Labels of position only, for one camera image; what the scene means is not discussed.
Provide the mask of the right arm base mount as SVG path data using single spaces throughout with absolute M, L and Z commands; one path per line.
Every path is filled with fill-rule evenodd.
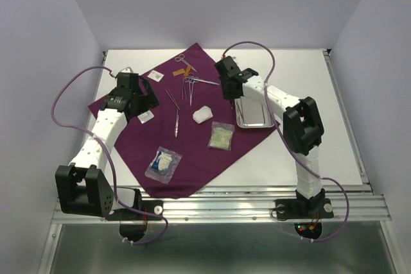
M 292 199 L 276 199 L 270 216 L 278 221 L 296 219 L 294 229 L 303 239 L 319 240 L 322 233 L 322 219 L 334 218 L 333 206 L 326 197 L 324 188 L 310 199 L 295 192 Z

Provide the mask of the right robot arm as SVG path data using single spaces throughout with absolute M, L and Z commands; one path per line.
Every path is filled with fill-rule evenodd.
M 295 161 L 296 211 L 302 216 L 312 215 L 319 208 L 318 201 L 325 198 L 318 163 L 324 125 L 316 101 L 278 89 L 253 69 L 242 71 L 230 56 L 221 59 L 215 67 L 225 99 L 251 99 L 265 107 L 271 116 L 279 118 L 281 127 L 277 132 Z

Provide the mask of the steel instrument tray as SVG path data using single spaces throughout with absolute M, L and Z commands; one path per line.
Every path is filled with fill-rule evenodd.
M 239 114 L 237 113 L 236 104 L 240 104 L 243 109 L 243 114 L 245 118 L 245 122 L 242 123 Z M 266 109 L 266 123 L 262 122 L 262 115 L 261 115 L 261 104 L 255 102 L 252 99 L 241 97 L 234 100 L 234 106 L 236 111 L 236 123 L 240 128 L 244 129 L 257 129 L 257 128 L 272 128 L 274 123 L 272 122 L 268 110 Z

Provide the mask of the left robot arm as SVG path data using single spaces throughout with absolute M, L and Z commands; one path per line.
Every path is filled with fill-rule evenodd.
M 106 218 L 120 205 L 130 219 L 144 215 L 141 195 L 121 201 L 117 183 L 110 184 L 102 169 L 114 166 L 110 156 L 114 144 L 131 119 L 159 106 L 159 101 L 146 78 L 137 73 L 119 73 L 117 85 L 105 96 L 92 130 L 84 130 L 86 141 L 78 154 L 55 173 L 62 212 Z

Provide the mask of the steel tweezers pair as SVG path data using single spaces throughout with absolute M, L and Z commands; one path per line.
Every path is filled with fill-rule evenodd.
M 236 108 L 237 108 L 237 113 L 239 114 L 239 117 L 240 117 L 242 123 L 244 123 L 245 118 L 244 118 L 242 106 L 240 104 L 236 104 Z

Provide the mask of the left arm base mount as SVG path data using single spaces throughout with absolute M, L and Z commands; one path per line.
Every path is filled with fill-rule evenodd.
M 162 200 L 144 201 L 141 191 L 131 187 L 113 188 L 113 204 L 105 216 L 107 221 L 119 221 L 119 236 L 131 246 L 150 244 L 168 229 L 168 220 L 162 215 Z M 156 232 L 149 228 L 149 221 L 164 221 L 165 227 Z

